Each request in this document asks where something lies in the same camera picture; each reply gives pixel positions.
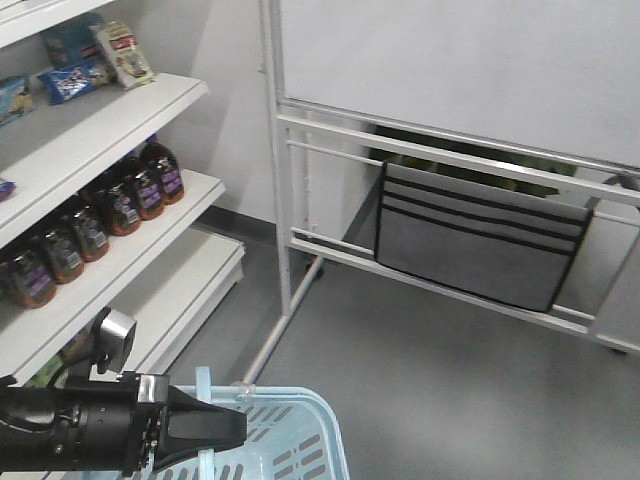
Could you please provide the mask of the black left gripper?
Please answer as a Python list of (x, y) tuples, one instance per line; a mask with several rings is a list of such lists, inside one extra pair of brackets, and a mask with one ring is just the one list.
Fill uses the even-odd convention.
[(148, 464), (154, 473), (244, 445), (247, 416), (169, 387), (167, 375), (126, 372), (116, 382), (75, 380), (64, 390), (75, 407), (69, 427), (71, 471), (118, 471)]

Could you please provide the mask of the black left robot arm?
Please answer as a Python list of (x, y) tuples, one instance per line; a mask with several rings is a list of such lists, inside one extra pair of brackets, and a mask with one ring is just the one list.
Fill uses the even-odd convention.
[(168, 376), (1, 388), (1, 470), (115, 471), (130, 476), (244, 445), (244, 413), (205, 403)]

